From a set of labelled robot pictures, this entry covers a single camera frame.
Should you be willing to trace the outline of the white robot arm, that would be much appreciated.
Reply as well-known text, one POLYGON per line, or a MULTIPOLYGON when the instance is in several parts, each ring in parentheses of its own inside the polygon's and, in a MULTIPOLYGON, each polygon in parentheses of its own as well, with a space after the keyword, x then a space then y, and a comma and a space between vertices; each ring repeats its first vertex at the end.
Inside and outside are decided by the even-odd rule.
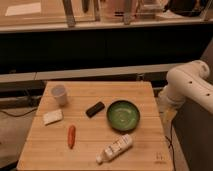
POLYGON ((209 75, 209 66, 202 60, 178 65, 167 72, 167 85, 158 97, 164 105, 174 108, 180 108, 190 98, 213 114, 213 85, 206 81, 209 75))

